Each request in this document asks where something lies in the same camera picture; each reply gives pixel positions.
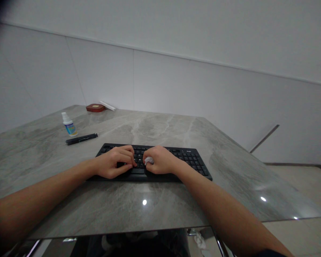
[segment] pen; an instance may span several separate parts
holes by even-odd
[[[95,133],[95,134],[90,134],[90,135],[87,135],[87,136],[82,136],[82,137],[76,137],[76,138],[68,139],[68,140],[66,140],[65,142],[67,143],[67,145],[73,145],[73,144],[75,144],[75,143],[80,143],[80,142],[87,141],[87,140],[89,140],[89,139],[96,138],[96,137],[97,137],[97,133]]]

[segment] baseboard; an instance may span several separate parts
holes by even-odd
[[[304,167],[317,167],[321,169],[320,164],[307,164],[307,163],[283,163],[283,162],[265,162],[269,166],[304,166]]]

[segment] bottle label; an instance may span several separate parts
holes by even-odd
[[[73,135],[77,134],[77,131],[76,131],[74,123],[69,124],[69,125],[65,125],[65,128],[67,129],[67,131],[68,131],[70,136],[73,136]]]

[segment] marble table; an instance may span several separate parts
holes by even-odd
[[[98,133],[98,138],[67,146],[63,111],[79,136]],[[319,206],[205,118],[127,110],[91,113],[79,105],[0,134],[0,198],[95,157],[104,143],[196,148],[213,182],[261,221],[321,217]],[[30,238],[207,225],[181,183],[88,181],[60,203]]]

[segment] keyboard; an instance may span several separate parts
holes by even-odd
[[[121,144],[105,143],[97,156],[110,151],[114,147],[124,146]],[[98,175],[95,175],[88,179],[89,181],[138,181],[138,182],[181,182],[179,178],[173,174],[161,174],[156,175],[148,170],[146,170],[143,163],[143,155],[146,150],[153,146],[143,146],[143,145],[132,145],[134,149],[134,161],[137,163],[137,167],[133,167],[127,172],[117,176],[113,179],[107,179]],[[166,147],[174,156],[180,160],[185,161],[194,170],[200,173],[202,176],[213,180],[207,167],[205,166],[202,158],[200,157],[198,151],[193,148],[178,148],[178,147]],[[121,167],[124,163],[118,162],[117,167]]]

